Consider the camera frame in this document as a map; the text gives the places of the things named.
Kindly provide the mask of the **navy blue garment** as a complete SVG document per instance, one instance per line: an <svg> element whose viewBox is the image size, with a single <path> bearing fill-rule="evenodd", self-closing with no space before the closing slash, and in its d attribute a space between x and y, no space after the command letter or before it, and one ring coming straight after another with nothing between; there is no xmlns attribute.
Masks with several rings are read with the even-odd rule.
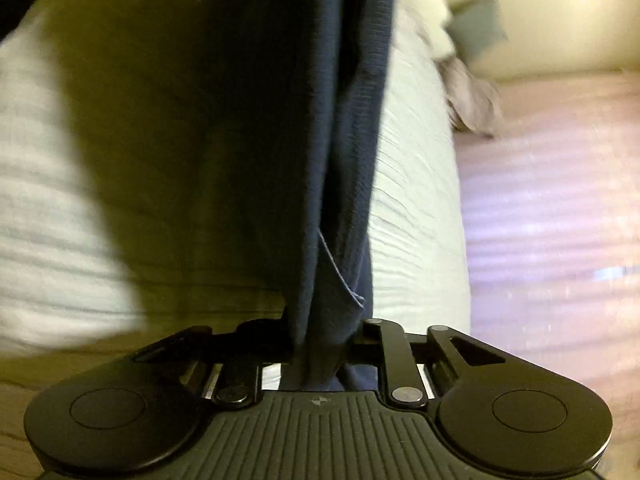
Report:
<svg viewBox="0 0 640 480"><path fill-rule="evenodd" d="M372 313L368 235L395 0L208 0L209 115L230 150L248 260L284 301L281 387L357 391L344 350Z"/></svg>

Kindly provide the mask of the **white textured bed cover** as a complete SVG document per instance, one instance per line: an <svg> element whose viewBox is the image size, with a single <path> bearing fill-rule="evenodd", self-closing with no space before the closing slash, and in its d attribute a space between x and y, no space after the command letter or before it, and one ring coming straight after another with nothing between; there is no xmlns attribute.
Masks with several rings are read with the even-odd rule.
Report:
<svg viewBox="0 0 640 480"><path fill-rule="evenodd" d="M177 333L280 320L209 115L208 0L37 0L1 45L1 369L47 382ZM420 6L395 0L372 313L470 327L460 184Z"/></svg>

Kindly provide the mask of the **pink pleated curtain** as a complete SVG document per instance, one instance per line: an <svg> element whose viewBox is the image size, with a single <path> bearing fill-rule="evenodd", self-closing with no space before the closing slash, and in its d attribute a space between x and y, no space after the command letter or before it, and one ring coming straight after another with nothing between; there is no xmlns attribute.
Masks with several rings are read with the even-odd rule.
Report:
<svg viewBox="0 0 640 480"><path fill-rule="evenodd" d="M502 89L491 139L456 137L472 332L579 380L639 435L639 76Z"/></svg>

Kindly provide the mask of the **lilac crumpled cloth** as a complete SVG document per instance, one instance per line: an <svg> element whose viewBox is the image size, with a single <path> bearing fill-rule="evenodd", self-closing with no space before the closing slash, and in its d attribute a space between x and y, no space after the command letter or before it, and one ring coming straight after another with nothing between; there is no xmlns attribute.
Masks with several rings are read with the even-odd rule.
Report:
<svg viewBox="0 0 640 480"><path fill-rule="evenodd" d="M475 77L456 56L440 62L438 70L454 131L485 138L498 136L503 118L498 88L489 80Z"/></svg>

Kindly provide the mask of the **grey cushion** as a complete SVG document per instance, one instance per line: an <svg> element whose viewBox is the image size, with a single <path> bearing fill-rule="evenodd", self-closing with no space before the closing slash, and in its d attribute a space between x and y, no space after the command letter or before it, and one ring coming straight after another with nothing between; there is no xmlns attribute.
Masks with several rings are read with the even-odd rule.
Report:
<svg viewBox="0 0 640 480"><path fill-rule="evenodd" d="M508 40L498 0L464 0L452 10L447 32L458 58L466 64L477 61L486 51Z"/></svg>

